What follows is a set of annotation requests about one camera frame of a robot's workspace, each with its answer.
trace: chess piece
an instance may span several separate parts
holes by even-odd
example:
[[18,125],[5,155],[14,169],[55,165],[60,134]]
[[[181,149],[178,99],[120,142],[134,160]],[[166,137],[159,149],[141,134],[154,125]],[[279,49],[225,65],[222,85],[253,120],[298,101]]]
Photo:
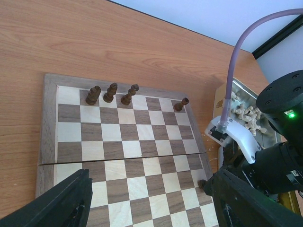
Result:
[[123,105],[129,105],[132,100],[132,96],[136,94],[136,91],[139,90],[139,86],[137,84],[133,84],[131,89],[128,90],[128,94],[124,95],[121,98],[121,102]]
[[104,94],[103,100],[107,103],[111,103],[114,99],[114,95],[116,94],[117,89],[118,89],[118,84],[112,83],[107,89],[107,92]]
[[89,90],[89,94],[87,95],[85,102],[88,105],[96,104],[101,93],[101,88],[99,86],[95,86]]
[[180,103],[175,104],[174,108],[176,111],[181,111],[183,109],[184,105],[187,105],[189,103],[188,98],[183,98]]

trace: chessboard square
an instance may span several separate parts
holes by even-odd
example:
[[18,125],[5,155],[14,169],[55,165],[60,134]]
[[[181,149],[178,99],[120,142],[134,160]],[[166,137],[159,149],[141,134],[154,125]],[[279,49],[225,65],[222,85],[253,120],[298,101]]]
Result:
[[190,170],[202,169],[202,164],[198,154],[187,155]]
[[130,226],[133,224],[130,201],[108,205],[110,227]]
[[134,95],[132,103],[134,110],[148,110],[145,96]]
[[129,200],[129,191],[126,179],[106,181],[106,185],[108,204]]
[[126,178],[124,160],[105,161],[106,180],[118,180]]
[[100,123],[81,123],[82,141],[102,141]]
[[80,106],[59,104],[58,122],[80,122]]
[[161,111],[149,110],[151,124],[155,125],[165,125],[163,114]]
[[178,213],[185,210],[181,191],[166,194],[169,204],[170,214]]
[[185,209],[189,210],[200,206],[195,188],[185,189],[181,192]]
[[61,181],[65,180],[70,175],[77,172],[79,169],[82,169],[82,163],[67,163],[67,164],[57,164],[54,165],[56,171],[55,179],[54,179],[54,186]]
[[82,89],[80,90],[80,105],[99,106],[99,99],[97,99],[97,101],[94,105],[89,105],[86,103],[85,99],[88,94],[89,94],[89,90],[82,90]]
[[154,157],[158,155],[156,142],[154,140],[140,141],[142,157]]
[[177,172],[190,170],[186,155],[174,156],[174,161]]
[[134,118],[134,110],[118,109],[118,116],[120,124],[136,124],[136,120]]
[[171,146],[173,155],[186,154],[182,140],[170,140],[170,146]]
[[80,105],[79,88],[58,86],[58,104]]
[[82,168],[89,170],[89,177],[93,179],[93,183],[106,180],[104,162],[83,162]]
[[145,221],[145,222],[134,224],[133,227],[154,227],[153,220],[148,220],[148,221]]
[[199,153],[199,148],[196,140],[183,140],[185,152],[187,154],[197,154]]
[[152,223],[152,211],[150,206],[150,200],[148,198],[132,200],[131,210],[134,224],[145,222],[148,220],[151,220]]
[[158,98],[148,98],[146,97],[148,110],[161,111],[161,106]]
[[167,134],[170,140],[180,140],[181,134],[177,125],[166,125]]
[[145,176],[127,179],[129,200],[137,200],[148,197]]
[[166,98],[159,98],[161,110],[163,112],[174,112],[171,100]]
[[186,211],[189,226],[190,227],[201,227],[204,224],[203,216],[200,207],[196,207]]
[[139,140],[154,140],[152,126],[148,124],[137,124]]
[[199,187],[198,181],[199,180],[207,180],[206,174],[203,169],[196,169],[196,170],[191,170],[191,176],[194,181],[195,187]]
[[161,174],[161,168],[158,157],[150,157],[143,159],[145,176]]
[[125,158],[142,157],[140,142],[137,141],[122,141],[123,152]]
[[153,135],[155,140],[168,140],[169,136],[165,125],[152,125]]
[[91,198],[90,208],[108,205],[107,201],[107,185],[105,181],[95,182],[92,184],[93,197]]
[[172,156],[159,157],[160,167],[163,174],[176,172],[174,158]]
[[171,222],[173,227],[189,227],[188,217],[186,211],[181,211],[175,214],[171,214]]
[[120,131],[123,141],[139,140],[137,126],[135,124],[120,124]]
[[204,205],[213,203],[212,197],[206,195],[203,189],[197,187],[196,188],[196,193],[197,193],[197,196],[198,196],[200,206],[204,206]]
[[180,182],[181,190],[195,187],[190,171],[178,172],[178,179]]
[[[180,102],[181,102],[181,100],[180,101],[178,101],[178,100],[171,101],[173,107],[175,106],[175,104],[180,103]],[[185,106],[183,106],[181,111],[175,110],[175,107],[174,107],[174,111],[175,111],[175,113],[185,113]]]
[[169,215],[169,205],[166,194],[149,197],[152,218],[160,218]]
[[116,103],[117,103],[117,108],[121,109],[133,109],[133,102],[131,100],[131,103],[129,105],[124,105],[121,102],[121,98],[123,97],[123,94],[116,94]]
[[103,141],[122,141],[119,124],[101,124]]
[[213,203],[201,206],[200,209],[202,212],[205,226],[213,227],[213,226],[218,225],[218,219],[217,219],[217,215],[216,215],[216,211],[214,209]]
[[170,215],[154,219],[153,226],[154,227],[172,227]]
[[146,184],[149,196],[165,194],[162,175],[147,176]]
[[116,96],[114,96],[114,99],[111,103],[107,103],[103,100],[103,96],[107,91],[101,91],[101,94],[99,96],[99,106],[100,107],[107,107],[107,108],[117,108],[117,101]]
[[178,125],[190,125],[187,113],[175,113]]
[[81,142],[81,124],[58,122],[58,142]]
[[175,113],[163,112],[163,118],[166,125],[178,125]]
[[151,124],[150,113],[148,110],[134,110],[136,124]]
[[104,160],[102,141],[82,142],[82,161]]
[[194,139],[190,126],[179,125],[179,130],[180,130],[181,137],[183,140],[193,140]]
[[156,146],[159,156],[172,155],[169,140],[156,140]]
[[177,173],[162,174],[165,193],[180,191],[180,183]]
[[105,159],[123,159],[123,145],[121,141],[103,142]]
[[88,227],[110,227],[108,205],[102,207],[95,207],[89,210],[89,219],[87,221]]
[[80,106],[81,122],[101,123],[100,108],[98,106]]
[[58,142],[57,162],[81,162],[81,142]]
[[118,110],[114,108],[100,107],[101,123],[119,124]]
[[141,158],[125,160],[127,178],[145,176],[143,161]]

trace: wooden table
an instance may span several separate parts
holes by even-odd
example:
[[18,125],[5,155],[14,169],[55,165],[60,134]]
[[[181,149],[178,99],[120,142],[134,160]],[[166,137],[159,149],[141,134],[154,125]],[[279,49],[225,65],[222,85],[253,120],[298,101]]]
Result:
[[[0,218],[35,197],[46,72],[182,91],[202,133],[212,119],[232,46],[105,0],[2,0],[0,12]],[[235,77],[267,84],[245,51]],[[218,146],[202,138],[215,172]]]

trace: white square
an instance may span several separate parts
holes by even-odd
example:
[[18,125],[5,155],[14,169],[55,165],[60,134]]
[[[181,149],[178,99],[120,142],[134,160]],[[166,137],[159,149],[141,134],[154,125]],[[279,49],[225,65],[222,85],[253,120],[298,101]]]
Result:
[[58,142],[81,142],[81,123],[58,122]]
[[82,142],[82,161],[104,160],[102,141]]
[[175,113],[178,125],[190,125],[187,113]]
[[159,98],[161,110],[163,112],[174,112],[174,107],[170,99]]
[[153,226],[153,220],[148,220],[148,221],[145,221],[145,222],[134,224],[133,227],[154,227]]
[[148,197],[145,176],[127,179],[129,200],[137,200]]
[[132,103],[134,110],[148,110],[145,96],[134,95]]
[[159,156],[172,155],[169,140],[156,140],[156,147]]
[[189,227],[188,217],[186,211],[181,211],[170,215],[173,227]]
[[124,160],[105,161],[104,164],[107,181],[126,178]]
[[92,184],[93,197],[91,198],[90,208],[108,205],[106,182],[94,182]]
[[103,100],[103,96],[107,91],[101,91],[101,94],[99,96],[99,106],[100,107],[107,107],[107,108],[117,108],[117,101],[116,96],[114,96],[114,99],[111,103],[107,103]]
[[54,165],[54,185],[65,180],[67,177],[82,169],[82,163],[68,163]]
[[139,141],[122,141],[124,157],[142,157]]
[[58,104],[80,105],[80,89],[58,86]]
[[191,170],[191,176],[193,178],[195,188],[199,187],[199,180],[207,180],[203,169]]
[[151,124],[165,125],[163,114],[161,111],[149,111]]
[[119,124],[101,124],[103,141],[122,141]]
[[167,134],[170,140],[181,140],[180,129],[177,125],[166,125]]
[[218,219],[213,203],[201,206],[200,209],[206,227],[212,227],[218,225]]
[[174,161],[177,172],[190,170],[186,155],[174,156]]
[[100,107],[81,105],[80,118],[82,123],[101,123]]
[[155,140],[152,126],[150,124],[137,125],[139,140]]
[[177,173],[162,174],[165,193],[180,191],[180,183]]
[[134,110],[118,108],[118,117],[120,124],[136,124]]
[[185,152],[187,154],[197,154],[199,153],[199,148],[196,140],[183,140]]
[[133,224],[130,201],[108,205],[110,227],[130,226]]
[[143,158],[143,166],[145,176],[158,175],[162,173],[159,158],[157,157]]
[[195,188],[185,189],[181,192],[186,210],[200,206]]
[[166,194],[149,197],[152,219],[169,215],[169,205]]

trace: dark wooden chess piece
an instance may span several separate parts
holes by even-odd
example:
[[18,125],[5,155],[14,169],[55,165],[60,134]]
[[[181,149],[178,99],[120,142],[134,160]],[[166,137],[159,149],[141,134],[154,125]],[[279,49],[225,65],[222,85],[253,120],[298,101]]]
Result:
[[85,102],[88,105],[96,104],[101,93],[101,88],[99,86],[95,86],[89,90],[89,94],[87,95]]
[[187,105],[189,103],[188,98],[183,98],[180,103],[175,104],[174,108],[176,111],[181,111],[183,109],[184,105]]
[[107,92],[103,95],[103,100],[107,103],[111,103],[114,99],[114,95],[116,94],[117,89],[118,84],[112,83],[107,89]]
[[123,105],[129,105],[132,100],[132,96],[136,94],[136,91],[139,90],[139,86],[137,84],[133,84],[131,89],[128,90],[128,94],[124,95],[121,98],[121,102]]

